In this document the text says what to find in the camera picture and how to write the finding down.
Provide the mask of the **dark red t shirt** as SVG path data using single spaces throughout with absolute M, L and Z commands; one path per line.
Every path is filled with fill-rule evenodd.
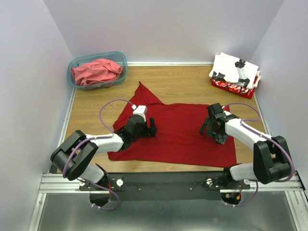
M 109 152 L 110 160 L 210 167 L 228 167 L 237 163 L 232 137 L 228 137 L 222 145 L 199 133 L 208 115 L 206 104 L 164 104 L 142 83 L 130 101 L 135 105 L 147 106 L 146 116 L 154 118 L 158 131 L 154 138 L 140 138 L 124 151 Z

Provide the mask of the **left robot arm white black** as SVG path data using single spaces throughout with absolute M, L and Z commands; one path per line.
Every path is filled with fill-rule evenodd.
M 98 164 L 90 164 L 95 154 L 120 152 L 129 148 L 140 138 L 156 136 L 157 127 L 153 117 L 150 123 L 140 115 L 132 115 L 125 126 L 114 133 L 101 136 L 86 135 L 74 131 L 52 154 L 51 162 L 62 171 L 69 181 L 81 178 L 90 182 L 96 190 L 108 185 L 107 172 Z

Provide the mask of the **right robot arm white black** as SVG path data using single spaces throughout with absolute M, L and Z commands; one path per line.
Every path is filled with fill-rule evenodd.
M 224 187 L 231 189 L 242 180 L 268 184 L 292 178 L 295 167 L 284 137 L 273 137 L 251 127 L 246 119 L 230 113 L 219 103 L 208 106 L 207 113 L 200 134 L 206 133 L 219 144 L 224 144 L 228 137 L 234 137 L 253 151 L 252 163 L 224 168 L 221 177 Z

